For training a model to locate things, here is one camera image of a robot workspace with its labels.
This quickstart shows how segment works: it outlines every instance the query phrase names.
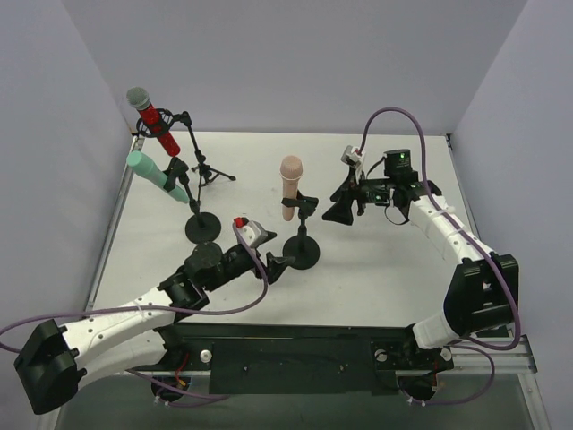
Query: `tripod microphone stand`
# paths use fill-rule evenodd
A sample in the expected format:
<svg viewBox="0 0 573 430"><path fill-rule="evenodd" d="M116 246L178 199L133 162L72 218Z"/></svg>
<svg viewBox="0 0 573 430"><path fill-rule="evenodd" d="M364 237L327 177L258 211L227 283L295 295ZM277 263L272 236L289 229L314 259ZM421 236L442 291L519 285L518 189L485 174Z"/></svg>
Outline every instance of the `tripod microphone stand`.
<svg viewBox="0 0 573 430"><path fill-rule="evenodd" d="M295 262L291 264L293 269L298 269L299 271L310 269L321 258L321 249L316 240L307 236L306 219L316 211L319 199L305 197L298 192L296 199L284 198L282 204L287 206L287 208L298 208L298 219L301 220L298 234L285 242L283 256L295 258Z"/></svg>
<svg viewBox="0 0 573 430"><path fill-rule="evenodd" d="M212 168L209 164L206 164L207 157L205 157L201 150L199 149L199 145L197 144L197 140L195 139L195 133L192 129L192 120L189 116L189 112L184 111L181 114L172 114L171 111L167 109L156 109L158 113L161 115L161 121L159 121L159 125L161 126L161 130L152 133L150 129L143 123L143 120L140 118L137 121L137 132L142 135L143 137L148 138L157 138L162 136L163 134L167 133L174 123L182 123L189 132L191 136L191 142L193 144L193 149L195 152L195 158L197 159L197 166L191 168L191 171L199 172L199 191L197 192L197 204L201 205L201 189L203 186L207 186L215 181L219 176L226 177L230 181L235 181L236 177L229 175L225 172Z"/></svg>
<svg viewBox="0 0 573 430"><path fill-rule="evenodd" d="M199 202L196 201L189 188L189 176L187 166L178 157L173 157L169 162L167 170L163 173L167 176L167 181L163 188L169 192L175 188L176 179L183 186L187 196L189 197L189 208L193 213L185 224L185 235L194 244L202 244L205 242L214 241L221 232L221 222L217 216L210 212L201 212L199 209Z"/></svg>

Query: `gray wall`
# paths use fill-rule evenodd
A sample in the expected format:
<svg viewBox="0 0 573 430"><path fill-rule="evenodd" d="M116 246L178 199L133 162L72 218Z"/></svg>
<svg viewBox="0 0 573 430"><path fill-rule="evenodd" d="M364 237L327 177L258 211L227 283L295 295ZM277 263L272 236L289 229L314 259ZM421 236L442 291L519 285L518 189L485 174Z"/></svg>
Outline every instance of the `gray wall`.
<svg viewBox="0 0 573 430"><path fill-rule="evenodd" d="M64 0L115 101L200 130L361 132L398 105L452 132L526 0ZM412 132L399 116L375 131Z"/></svg>
<svg viewBox="0 0 573 430"><path fill-rule="evenodd" d="M521 267L521 315L553 428L571 428L573 3L530 0L454 133L483 238Z"/></svg>
<svg viewBox="0 0 573 430"><path fill-rule="evenodd" d="M59 0L0 13L0 326L81 310L131 143ZM20 346L31 327L3 336ZM0 351L0 428L36 417Z"/></svg>

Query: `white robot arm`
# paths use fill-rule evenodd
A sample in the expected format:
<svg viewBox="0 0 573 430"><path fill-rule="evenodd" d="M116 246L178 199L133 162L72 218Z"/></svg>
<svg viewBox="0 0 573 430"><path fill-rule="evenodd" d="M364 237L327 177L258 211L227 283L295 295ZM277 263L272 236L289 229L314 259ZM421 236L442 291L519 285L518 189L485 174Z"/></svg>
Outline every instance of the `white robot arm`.
<svg viewBox="0 0 573 430"><path fill-rule="evenodd" d="M357 148L346 149L345 154L357 152ZM440 189L431 181L428 186L432 195L428 195L418 173L411 168L409 150L385 152L384 174L387 177L381 179L367 179L363 174L358 176L355 165L347 159L343 156L343 161L350 167L348 176L330 197L335 204L322 215L322 219L352 225L354 201L358 204L359 216L369 203L383 207L393 205L422 230L446 262L458 265L442 309L411 328L417 348L443 347L470 333L513 321L508 300L476 246L498 266L517 302L516 260L509 254L498 256L481 242L453 213L454 208L448 206ZM441 207L440 211L436 210L432 200ZM444 212L459 228L446 219ZM474 243L470 244L463 234L468 234Z"/></svg>

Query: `round stand base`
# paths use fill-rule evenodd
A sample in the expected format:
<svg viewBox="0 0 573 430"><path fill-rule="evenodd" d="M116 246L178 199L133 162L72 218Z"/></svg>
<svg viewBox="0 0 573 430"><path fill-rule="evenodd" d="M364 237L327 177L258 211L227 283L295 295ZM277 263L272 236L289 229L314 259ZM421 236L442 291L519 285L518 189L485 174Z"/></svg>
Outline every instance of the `round stand base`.
<svg viewBox="0 0 573 430"><path fill-rule="evenodd" d="M312 237L307 236L303 239L304 246L300 246L299 241L300 238L298 236L288 239L283 246L283 256L296 258L291 267L299 271L305 271L319 261L321 249Z"/></svg>
<svg viewBox="0 0 573 430"><path fill-rule="evenodd" d="M185 224L185 235L194 244L214 241L221 232L221 222L209 212L201 212L203 226L199 225L197 215L193 215Z"/></svg>

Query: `red microphone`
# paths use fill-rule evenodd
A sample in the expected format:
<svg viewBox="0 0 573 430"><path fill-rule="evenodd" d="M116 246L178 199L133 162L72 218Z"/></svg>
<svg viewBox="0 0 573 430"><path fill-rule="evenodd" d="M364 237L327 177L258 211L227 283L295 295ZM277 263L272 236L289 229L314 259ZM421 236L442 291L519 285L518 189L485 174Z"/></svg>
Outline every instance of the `red microphone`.
<svg viewBox="0 0 573 430"><path fill-rule="evenodd" d="M143 123L150 129L151 133L158 133L162 130L163 119L159 112L150 102L149 93L142 87L133 87L127 91L127 102L140 113ZM158 137L159 143L170 157L175 157L179 151L179 145L170 132Z"/></svg>

